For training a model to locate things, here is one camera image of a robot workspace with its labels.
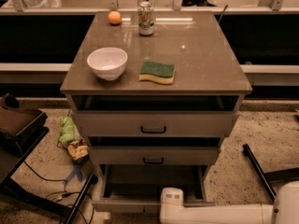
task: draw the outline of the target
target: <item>countertop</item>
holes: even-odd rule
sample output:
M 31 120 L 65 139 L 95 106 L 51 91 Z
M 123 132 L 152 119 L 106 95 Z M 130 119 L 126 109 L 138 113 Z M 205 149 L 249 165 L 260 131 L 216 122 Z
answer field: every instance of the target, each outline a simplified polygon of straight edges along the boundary
M 137 12 L 121 12 L 121 25 L 110 25 L 108 12 L 97 12 L 61 87 L 63 94 L 200 95 L 247 94 L 251 86 L 210 11 L 154 12 L 154 34 L 140 35 Z M 128 53 L 124 73 L 105 81 L 90 70 L 96 49 L 117 47 Z M 139 81 L 144 61 L 173 63 L 174 82 Z

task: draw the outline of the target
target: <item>white bowl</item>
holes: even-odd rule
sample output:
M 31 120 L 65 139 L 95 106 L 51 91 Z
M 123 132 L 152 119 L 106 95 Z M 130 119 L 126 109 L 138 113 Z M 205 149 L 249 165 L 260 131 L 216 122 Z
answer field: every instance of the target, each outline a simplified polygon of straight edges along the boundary
M 117 79 L 124 71 L 128 55 L 123 49 L 97 49 L 87 58 L 92 71 L 105 80 Z

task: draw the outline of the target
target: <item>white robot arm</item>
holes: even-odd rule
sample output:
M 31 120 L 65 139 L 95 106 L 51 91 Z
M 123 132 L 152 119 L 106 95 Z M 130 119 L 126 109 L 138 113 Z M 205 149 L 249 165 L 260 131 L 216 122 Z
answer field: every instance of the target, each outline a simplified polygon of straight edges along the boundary
M 294 224 L 299 223 L 299 182 L 283 186 L 274 205 L 249 204 L 184 207 L 181 189 L 161 194 L 162 224 Z

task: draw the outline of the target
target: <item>floor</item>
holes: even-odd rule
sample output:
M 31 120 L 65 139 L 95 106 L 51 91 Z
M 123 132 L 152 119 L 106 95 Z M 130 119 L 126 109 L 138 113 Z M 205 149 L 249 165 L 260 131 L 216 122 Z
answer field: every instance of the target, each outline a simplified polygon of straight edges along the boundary
M 48 119 L 46 126 L 50 132 L 27 158 L 26 162 L 41 176 L 47 179 L 65 179 L 73 170 L 71 158 L 57 147 L 61 131 L 60 119 L 69 113 L 65 99 L 19 99 L 22 107 L 44 110 Z M 296 108 L 299 100 L 245 100 L 240 108 L 240 117 L 229 137 L 224 140 L 221 153 L 204 181 L 206 200 L 216 205 L 271 203 L 261 181 L 254 172 L 248 158 L 242 153 L 242 145 L 249 144 L 252 152 L 265 172 L 299 166 L 299 118 Z M 90 173 L 98 175 L 97 167 L 89 161 L 83 166 L 84 179 Z M 22 165 L 13 176 L 22 187 L 41 197 L 55 201 L 63 191 L 61 181 L 42 180 L 26 165 Z M 68 192 L 79 191 L 83 182 L 74 177 L 66 186 Z M 99 197 L 101 179 L 91 190 L 91 197 Z M 68 205 L 77 195 L 61 200 Z M 60 219 L 46 211 L 15 203 L 0 196 L 0 223 L 59 223 Z M 90 198 L 86 198 L 74 221 L 75 224 L 89 223 L 93 209 Z M 116 214 L 94 212 L 91 223 L 159 223 L 158 217 L 145 217 L 142 214 Z

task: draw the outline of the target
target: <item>can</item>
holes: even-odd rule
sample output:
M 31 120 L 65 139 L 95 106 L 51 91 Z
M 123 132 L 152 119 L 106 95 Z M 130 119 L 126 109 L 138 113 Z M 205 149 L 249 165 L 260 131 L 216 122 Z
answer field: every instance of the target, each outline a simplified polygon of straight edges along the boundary
M 139 33 L 141 35 L 152 35 L 154 21 L 152 16 L 152 5 L 148 1 L 142 1 L 138 6 Z

